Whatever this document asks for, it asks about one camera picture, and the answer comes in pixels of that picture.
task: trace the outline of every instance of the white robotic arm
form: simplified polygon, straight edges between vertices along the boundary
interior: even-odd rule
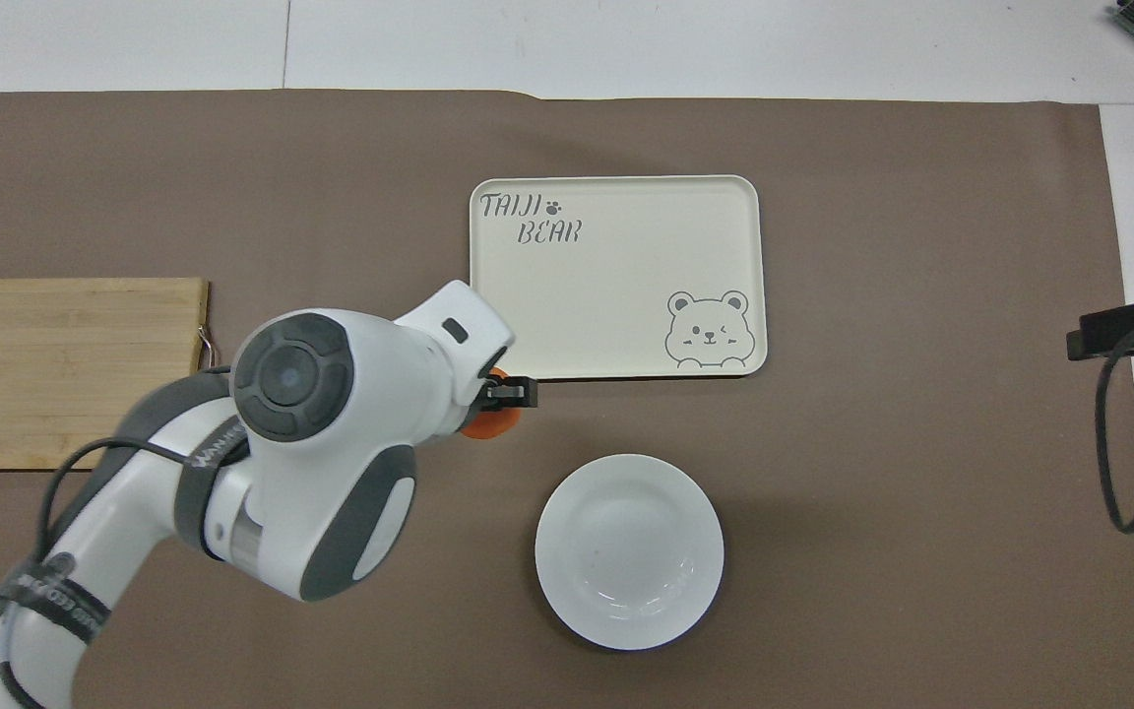
[[[198,373],[141,400],[117,434],[183,462],[104,455],[44,559],[0,586],[1,708],[71,704],[103,616],[172,533],[303,601],[364,579],[406,518],[414,447],[482,410],[535,405],[534,381],[490,375],[510,343],[454,281],[396,322],[288,313],[248,337],[230,377]]]

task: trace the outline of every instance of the bear illustration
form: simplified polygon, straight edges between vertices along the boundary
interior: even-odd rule
[[[675,293],[668,299],[671,328],[665,345],[679,370],[742,370],[755,352],[747,327],[746,295],[729,290],[719,301]]]

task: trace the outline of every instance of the white table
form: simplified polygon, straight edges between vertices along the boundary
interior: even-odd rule
[[[1108,9],[1070,0],[0,0],[0,91],[1100,103],[1125,301],[1134,302],[1134,40]]]

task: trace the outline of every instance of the black cable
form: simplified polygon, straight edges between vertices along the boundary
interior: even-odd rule
[[[1115,522],[1115,529],[1120,533],[1134,533],[1134,517],[1131,517],[1131,522],[1123,524],[1123,514],[1117,506],[1115,479],[1110,476],[1110,454],[1108,454],[1106,432],[1106,398],[1110,386],[1110,375],[1115,373],[1115,365],[1133,347],[1134,329],[1126,332],[1123,339],[1117,341],[1115,349],[1110,351],[1106,363],[1101,366],[1101,377],[1097,380],[1097,422],[1094,422],[1094,427],[1097,427],[1097,464],[1101,473],[1101,493],[1106,497],[1106,508],[1110,513],[1110,521]]]
[[[15,678],[15,673],[11,669],[11,662],[0,662],[0,681],[3,681],[3,686],[11,699],[17,701],[17,704],[24,706],[25,709],[46,709],[45,706],[41,704],[41,701],[34,699],[27,690],[19,686],[19,681]]]
[[[37,529],[34,539],[33,559],[36,563],[43,563],[46,560],[46,552],[50,551],[51,545],[54,540],[50,539],[50,508],[56,501],[56,493],[59,490],[59,483],[62,483],[64,478],[73,470],[73,466],[77,464],[78,461],[84,458],[86,455],[100,448],[138,448],[139,450],[145,450],[147,453],[154,453],[160,455],[162,458],[168,458],[175,463],[185,463],[186,457],[181,453],[176,450],[170,450],[168,448],[161,447],[161,445],[152,444],[152,441],[137,439],[137,438],[125,438],[125,437],[112,437],[112,438],[101,438],[99,440],[92,440],[91,444],[83,445],[83,447],[77,448],[67,461],[60,463],[59,467],[56,467],[54,475],[50,479],[50,484],[46,486],[46,492],[41,499],[41,510],[37,512]]]
[[[92,440],[91,444],[83,445],[83,447],[77,448],[69,457],[56,467],[56,472],[51,475],[50,484],[46,486],[46,492],[41,499],[41,510],[37,512],[37,529],[36,538],[34,540],[33,559],[37,563],[44,563],[46,560],[46,552],[53,547],[54,540],[50,539],[50,510],[56,503],[56,493],[59,492],[59,484],[62,483],[64,478],[73,470],[73,466],[77,464],[78,461],[84,458],[86,455],[99,450],[100,448],[136,448],[139,450],[145,450],[147,453],[154,453],[160,455],[162,458],[168,458],[175,463],[185,463],[186,457],[181,453],[176,450],[170,450],[162,445],[152,444],[150,440],[143,440],[137,438],[125,438],[125,437],[112,437],[112,438],[101,438],[99,440]],[[14,614],[11,611],[6,611],[3,614],[3,623],[11,623]],[[10,628],[3,628],[0,632],[10,632]],[[45,709],[40,701],[34,699],[28,694],[27,690],[19,686],[19,681],[15,676],[11,669],[10,657],[3,657],[0,660],[0,682],[3,682],[5,689],[11,699],[17,701],[17,704],[24,706],[25,709]]]

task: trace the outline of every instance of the brown paper mat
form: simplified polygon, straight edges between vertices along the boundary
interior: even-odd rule
[[[331,601],[163,545],[78,706],[1134,706],[1134,538],[1064,357],[1122,301],[1097,108],[0,95],[0,278],[201,272],[232,354],[282,311],[392,318],[465,278],[492,176],[711,174],[760,194],[763,370],[550,385],[510,434],[422,450],[400,543]],[[1128,386],[1111,419],[1134,489]],[[725,529],[716,605],[650,652],[573,638],[532,565],[555,486],[617,451],[683,467]],[[0,575],[42,484],[0,475]]]

